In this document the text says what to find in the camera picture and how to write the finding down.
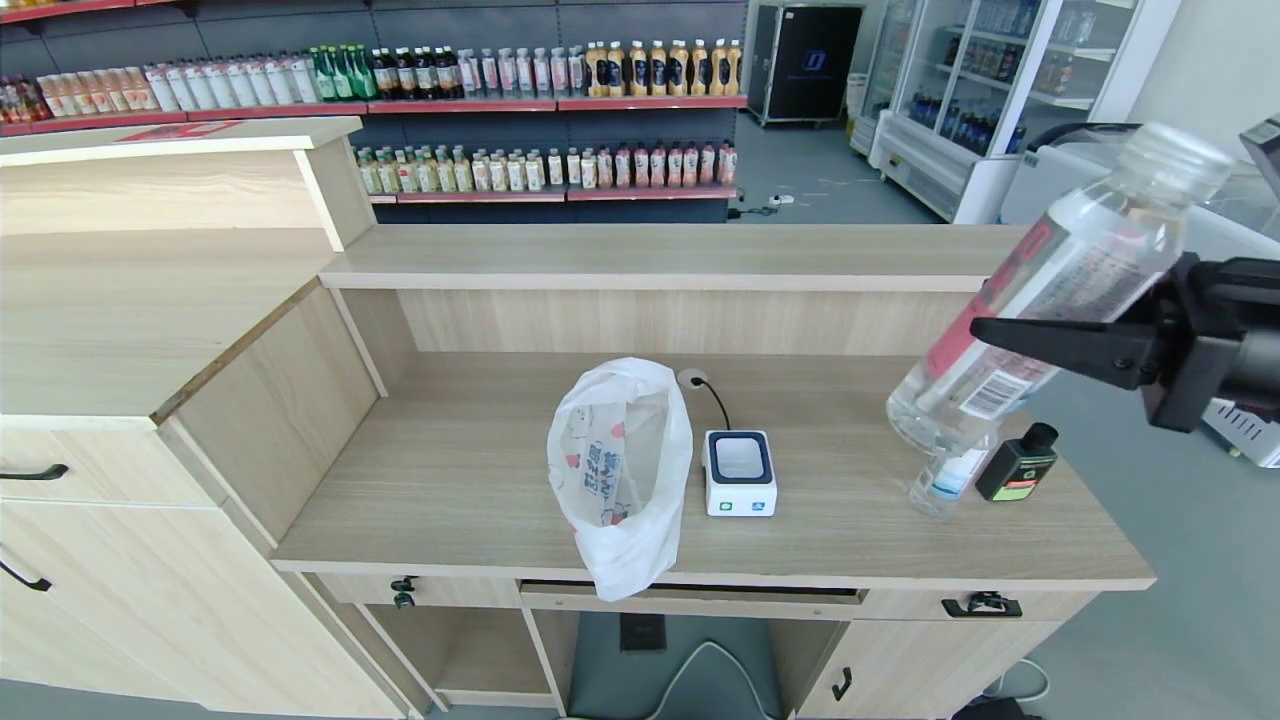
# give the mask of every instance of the black bottle cap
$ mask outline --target black bottle cap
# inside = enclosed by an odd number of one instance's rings
[[[1057,428],[1048,423],[1032,423],[1023,434],[1023,448],[1028,452],[1051,450],[1057,441]]]

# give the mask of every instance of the glass-door refrigerator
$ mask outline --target glass-door refrigerator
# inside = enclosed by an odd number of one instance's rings
[[[858,113],[858,118],[849,146],[863,155],[872,151],[881,111],[888,110],[893,105],[893,99],[901,92],[902,64],[919,4],[920,0],[890,0],[884,9],[884,22],[876,38],[870,72],[867,73],[863,106],[851,110]]]
[[[1128,119],[1178,5],[919,0],[868,161],[948,222],[993,222],[1029,138]]]

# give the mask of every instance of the refrigerator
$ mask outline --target refrigerator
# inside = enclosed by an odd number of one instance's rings
[[[1060,196],[1111,172],[1135,127],[1083,127],[1028,149],[1018,161],[997,220],[1034,223]],[[1280,260],[1280,202],[1257,168],[1238,164],[1217,195],[1192,208],[1187,250],[1202,260]],[[1280,423],[1268,423],[1221,400],[1215,400],[1202,419],[1206,432],[1231,455],[1243,455],[1261,468],[1280,468]]]
[[[918,0],[868,161],[947,222],[993,222],[1027,138],[1128,119],[1179,4]]]

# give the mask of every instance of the drawer handle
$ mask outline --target drawer handle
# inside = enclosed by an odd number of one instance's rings
[[[847,693],[849,688],[852,687],[854,684],[854,671],[850,670],[847,665],[845,666],[844,673],[845,673],[845,684],[831,685],[831,694],[836,696],[836,702],[845,700],[845,693]]]
[[[1009,600],[998,592],[975,592],[969,596],[965,606],[947,598],[942,609],[951,618],[1021,618],[1023,606],[1016,600]]]
[[[67,465],[50,465],[44,473],[0,473],[0,480],[56,480],[70,470]]]
[[[31,589],[33,589],[36,592],[49,592],[49,588],[54,587],[54,583],[50,583],[45,578],[41,578],[41,579],[35,580],[35,582],[28,580],[27,578],[23,578],[22,575],[19,575],[18,573],[15,573],[13,568],[5,565],[3,560],[0,560],[0,570],[4,570],[5,573],[9,574],[9,577],[12,577],[13,579],[18,580],[19,583],[27,585],[28,588],[31,588]]]

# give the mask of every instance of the white plastic bag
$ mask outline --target white plastic bag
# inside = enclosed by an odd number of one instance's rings
[[[694,432],[671,368],[621,357],[577,379],[547,436],[552,489],[600,600],[676,564]]]

